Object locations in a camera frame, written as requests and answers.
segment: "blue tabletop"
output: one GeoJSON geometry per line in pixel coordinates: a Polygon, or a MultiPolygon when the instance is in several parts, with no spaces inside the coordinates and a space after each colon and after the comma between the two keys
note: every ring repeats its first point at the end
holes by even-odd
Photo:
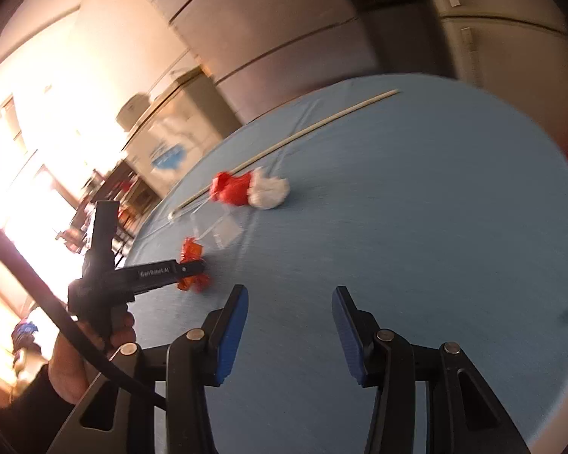
{"type": "Polygon", "coordinates": [[[291,194],[273,210],[234,208],[243,232],[224,249],[204,238],[209,289],[169,287],[133,305],[140,344],[159,345],[247,286],[233,372],[207,391],[222,452],[364,448],[374,389],[346,368],[331,317],[337,285],[412,343],[458,341],[527,441],[555,413],[568,383],[568,164],[528,117],[458,81],[357,78],[253,121],[171,191],[127,264],[179,256],[216,207],[195,222],[185,213],[169,224],[168,213],[218,171],[391,89],[400,93],[252,166],[287,178],[291,194]]]}

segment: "round table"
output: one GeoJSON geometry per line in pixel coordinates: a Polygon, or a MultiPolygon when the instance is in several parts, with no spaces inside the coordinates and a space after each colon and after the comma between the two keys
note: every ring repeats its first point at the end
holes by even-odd
{"type": "Polygon", "coordinates": [[[252,165],[287,178],[291,194],[273,210],[233,208],[243,232],[224,249],[204,238],[209,289],[171,286],[133,305],[147,347],[198,326],[234,284],[247,286],[233,372],[207,388],[221,452],[364,448],[375,390],[347,370],[331,316],[337,285],[412,343],[458,341],[525,440],[555,413],[568,385],[568,163],[528,117],[458,81],[355,78],[262,116],[171,191],[127,264],[179,256],[194,223],[209,224],[220,205],[202,207],[196,222],[188,212],[169,223],[168,213],[214,174],[391,89],[400,93],[252,165]]]}

